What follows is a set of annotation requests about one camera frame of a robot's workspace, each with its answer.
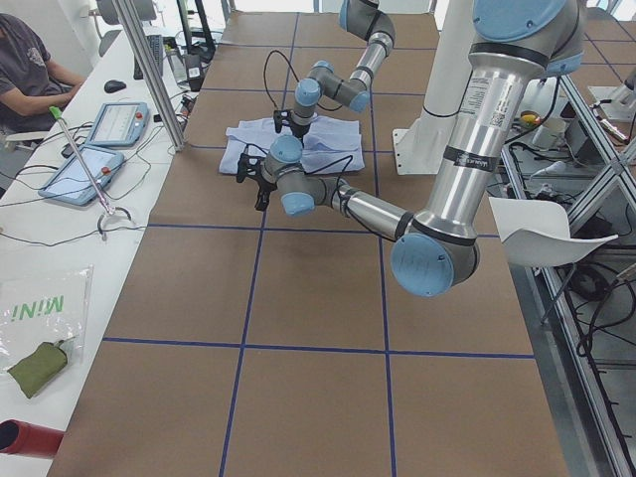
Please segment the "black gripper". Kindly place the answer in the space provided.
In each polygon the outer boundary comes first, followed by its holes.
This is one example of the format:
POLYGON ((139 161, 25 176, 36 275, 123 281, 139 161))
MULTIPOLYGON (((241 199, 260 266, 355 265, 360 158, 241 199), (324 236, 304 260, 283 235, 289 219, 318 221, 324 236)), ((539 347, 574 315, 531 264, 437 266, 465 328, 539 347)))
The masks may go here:
POLYGON ((297 122, 291 121, 290 130, 294 137, 298 138, 299 140, 302 140, 304 136, 309 132, 309 125, 299 124, 297 122))
POLYGON ((254 208, 257 211, 266 211, 269 206, 270 194, 276 190, 276 185, 262 178, 256 179, 258 192, 254 208))

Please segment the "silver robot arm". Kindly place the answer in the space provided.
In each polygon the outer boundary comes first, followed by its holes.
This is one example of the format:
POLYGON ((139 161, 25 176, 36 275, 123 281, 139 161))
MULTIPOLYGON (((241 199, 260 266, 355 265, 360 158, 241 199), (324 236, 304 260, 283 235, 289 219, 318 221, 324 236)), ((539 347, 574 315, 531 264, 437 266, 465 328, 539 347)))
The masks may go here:
POLYGON ((286 121, 292 135, 298 139, 309 132, 323 97, 355 112, 364 111, 371 100, 374 79, 394 49, 394 23, 377 1, 343 2, 339 24, 343 30, 363 40, 366 48, 349 75, 340 76, 331 63, 319 61, 297 83, 293 106, 286 111, 286 121))
POLYGON ((375 1, 346 1, 341 27, 367 44, 353 73, 339 78, 319 62, 296 87, 290 109, 274 114, 276 138, 266 156, 241 157, 239 180, 259 187, 256 208, 278 192, 285 213, 299 217, 327 206, 389 239, 392 272, 411 294, 431 297, 468 279, 479 263, 473 221, 496 169, 514 115, 530 81, 560 77, 578 68, 586 20, 580 1, 477 1, 476 34, 468 60, 471 75, 444 148, 427 205, 412 213, 350 186, 322 178, 301 163, 304 136, 319 100, 328 97, 361 111, 396 31, 375 1))

